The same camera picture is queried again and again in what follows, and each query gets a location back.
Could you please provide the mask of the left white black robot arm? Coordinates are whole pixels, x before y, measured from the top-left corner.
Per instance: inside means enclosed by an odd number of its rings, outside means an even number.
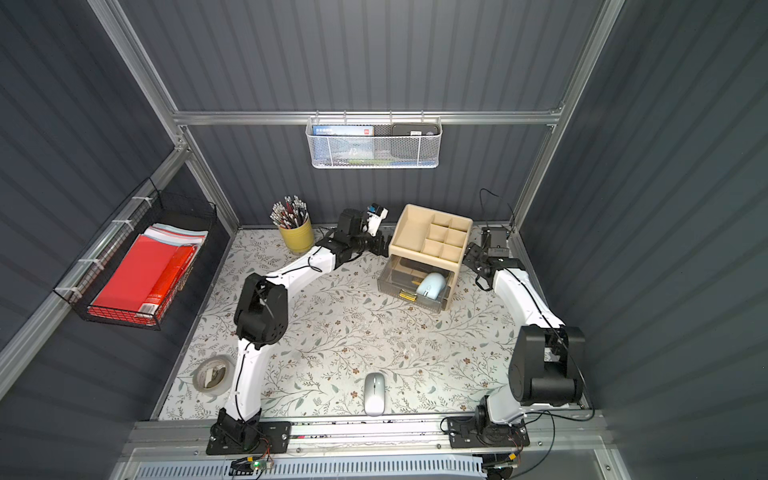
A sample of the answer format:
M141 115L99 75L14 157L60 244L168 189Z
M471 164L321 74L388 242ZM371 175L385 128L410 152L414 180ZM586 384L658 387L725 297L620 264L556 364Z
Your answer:
M292 299L313 281L365 252L387 256L389 239L380 231L387 215L388 210L376 203L363 211L346 209L336 227L299 259L279 270L246 277L234 313L236 371L217 426L237 431L256 427L271 350L287 331Z

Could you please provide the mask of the light blue computer mouse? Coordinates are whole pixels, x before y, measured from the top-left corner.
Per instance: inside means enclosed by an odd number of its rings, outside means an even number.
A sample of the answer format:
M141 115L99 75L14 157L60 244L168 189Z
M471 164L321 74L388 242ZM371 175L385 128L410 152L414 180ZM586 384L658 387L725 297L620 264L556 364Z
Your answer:
M437 300L447 285L446 278L438 273L431 272L421 281L416 294L430 300Z

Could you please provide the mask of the black device in basket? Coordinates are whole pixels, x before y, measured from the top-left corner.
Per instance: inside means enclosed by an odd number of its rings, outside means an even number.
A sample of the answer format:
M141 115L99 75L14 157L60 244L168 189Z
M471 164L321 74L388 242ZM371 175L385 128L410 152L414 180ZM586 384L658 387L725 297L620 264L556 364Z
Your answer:
M393 137L438 136L441 127L435 123L394 123L391 128Z

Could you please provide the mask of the clear top drawer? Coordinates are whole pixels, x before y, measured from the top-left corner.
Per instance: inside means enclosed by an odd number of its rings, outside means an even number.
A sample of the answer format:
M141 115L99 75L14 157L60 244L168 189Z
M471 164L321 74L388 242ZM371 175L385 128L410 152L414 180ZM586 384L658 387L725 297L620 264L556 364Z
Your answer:
M431 272L442 274L447 285L437 300L416 294L421 281ZM411 302L424 309L439 313L447 309L452 293L451 282L455 279L453 272L405 257L392 255L381 272L377 287L380 293Z

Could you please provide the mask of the roll of tape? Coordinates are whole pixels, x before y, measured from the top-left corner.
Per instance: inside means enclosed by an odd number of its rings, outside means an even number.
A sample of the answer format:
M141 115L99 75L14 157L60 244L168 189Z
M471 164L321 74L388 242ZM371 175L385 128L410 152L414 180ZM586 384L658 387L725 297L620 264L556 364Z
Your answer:
M227 392L234 379L235 365L229 356L217 355L204 360L192 373L194 389L210 397Z

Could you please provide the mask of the red folder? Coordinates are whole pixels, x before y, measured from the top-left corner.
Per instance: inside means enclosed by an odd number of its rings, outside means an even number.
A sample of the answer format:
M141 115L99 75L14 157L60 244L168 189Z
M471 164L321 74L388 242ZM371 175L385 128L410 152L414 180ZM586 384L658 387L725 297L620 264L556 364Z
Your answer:
M191 263L197 246L140 235L87 308L95 317L154 326Z

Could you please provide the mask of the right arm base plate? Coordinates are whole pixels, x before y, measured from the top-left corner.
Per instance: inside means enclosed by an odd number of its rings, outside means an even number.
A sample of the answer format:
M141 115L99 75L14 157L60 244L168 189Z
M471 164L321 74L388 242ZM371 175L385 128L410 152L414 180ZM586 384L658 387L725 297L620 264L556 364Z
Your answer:
M453 449L508 448L519 451L530 445L523 425L480 425L475 417L457 416L445 417L440 429L448 435Z

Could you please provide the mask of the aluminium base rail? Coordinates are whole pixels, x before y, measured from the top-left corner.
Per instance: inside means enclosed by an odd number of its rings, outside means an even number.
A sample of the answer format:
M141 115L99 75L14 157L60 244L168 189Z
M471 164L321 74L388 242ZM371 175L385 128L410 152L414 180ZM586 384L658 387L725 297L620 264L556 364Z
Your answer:
M526 453L557 450L598 450L616 446L605 418L591 420L583 411L548 415L528 414L530 445ZM280 434L270 447L274 459L451 453L449 431L453 418L466 413L397 414L336 417L287 417L290 431ZM118 460L208 460L212 420L146 421L134 425Z

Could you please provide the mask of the white ventilation grille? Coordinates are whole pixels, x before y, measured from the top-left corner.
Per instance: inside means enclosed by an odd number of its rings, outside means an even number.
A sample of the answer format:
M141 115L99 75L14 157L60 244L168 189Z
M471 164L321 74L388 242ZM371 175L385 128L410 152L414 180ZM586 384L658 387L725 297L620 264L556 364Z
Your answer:
M238 472L228 459L143 462L135 479L484 479L472 455L277 458L262 470Z

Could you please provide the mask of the small green circuit board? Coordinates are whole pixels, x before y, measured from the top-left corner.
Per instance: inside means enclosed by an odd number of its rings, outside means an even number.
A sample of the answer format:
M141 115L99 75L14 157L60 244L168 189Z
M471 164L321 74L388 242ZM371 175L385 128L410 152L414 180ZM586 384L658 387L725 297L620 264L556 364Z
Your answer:
M271 458L242 457L231 461L229 475L231 477L255 475L256 478L260 478L271 471L273 466L274 461Z

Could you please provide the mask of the bundle of pens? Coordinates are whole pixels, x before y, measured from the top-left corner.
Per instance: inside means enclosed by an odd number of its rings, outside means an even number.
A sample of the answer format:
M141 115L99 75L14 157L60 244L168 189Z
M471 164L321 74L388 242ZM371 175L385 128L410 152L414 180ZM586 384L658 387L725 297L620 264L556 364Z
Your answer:
M307 205L296 195L285 196L273 205L270 219L279 228L300 228L309 220Z

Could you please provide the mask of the blue box in basket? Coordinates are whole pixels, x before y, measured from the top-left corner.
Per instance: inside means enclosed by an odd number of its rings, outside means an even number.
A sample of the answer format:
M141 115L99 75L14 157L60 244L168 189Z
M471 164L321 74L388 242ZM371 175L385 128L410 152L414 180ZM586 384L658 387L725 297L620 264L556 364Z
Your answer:
M372 125L313 125L308 134L316 164L341 164L374 158Z

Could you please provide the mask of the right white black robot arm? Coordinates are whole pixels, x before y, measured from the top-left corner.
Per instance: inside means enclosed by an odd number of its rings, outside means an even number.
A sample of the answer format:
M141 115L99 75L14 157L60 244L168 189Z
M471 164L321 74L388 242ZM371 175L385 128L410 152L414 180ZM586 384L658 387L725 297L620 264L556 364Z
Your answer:
M503 227L484 227L480 242L468 246L463 260L476 274L476 285L495 294L513 318L524 322L513 348L508 385L485 396L476 409L481 432L520 423L527 407L574 405L586 390L579 367L585 336L549 309L523 262L512 256L509 236Z

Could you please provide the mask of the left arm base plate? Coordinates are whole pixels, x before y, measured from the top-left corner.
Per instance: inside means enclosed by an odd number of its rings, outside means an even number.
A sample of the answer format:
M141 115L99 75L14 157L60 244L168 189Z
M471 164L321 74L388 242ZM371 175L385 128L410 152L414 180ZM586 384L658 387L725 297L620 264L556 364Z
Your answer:
M245 424L239 420L217 421L210 429L207 455L261 455L286 453L290 441L290 422Z

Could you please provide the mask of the beige drawer organizer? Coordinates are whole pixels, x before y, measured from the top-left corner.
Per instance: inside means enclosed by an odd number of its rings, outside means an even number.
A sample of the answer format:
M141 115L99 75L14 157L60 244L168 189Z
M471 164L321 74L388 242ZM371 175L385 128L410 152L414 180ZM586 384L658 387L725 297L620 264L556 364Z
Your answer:
M469 243L473 220L414 204L398 219L389 254L446 270L456 283Z

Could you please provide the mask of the grey computer mouse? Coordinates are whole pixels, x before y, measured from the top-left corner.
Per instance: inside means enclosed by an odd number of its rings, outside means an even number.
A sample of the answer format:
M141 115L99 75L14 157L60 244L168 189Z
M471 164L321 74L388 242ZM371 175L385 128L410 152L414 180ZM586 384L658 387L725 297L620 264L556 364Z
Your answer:
M364 412L368 416L381 416L386 407L385 377L381 372L366 375L363 389Z

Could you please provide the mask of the yellow pen cup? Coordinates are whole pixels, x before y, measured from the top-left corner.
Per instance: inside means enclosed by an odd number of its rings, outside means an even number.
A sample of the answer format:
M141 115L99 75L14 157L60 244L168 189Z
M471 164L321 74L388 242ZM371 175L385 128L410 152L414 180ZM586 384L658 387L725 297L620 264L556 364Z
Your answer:
M310 219L297 228L280 227L279 232L286 247L295 255L303 255L315 244L315 233Z

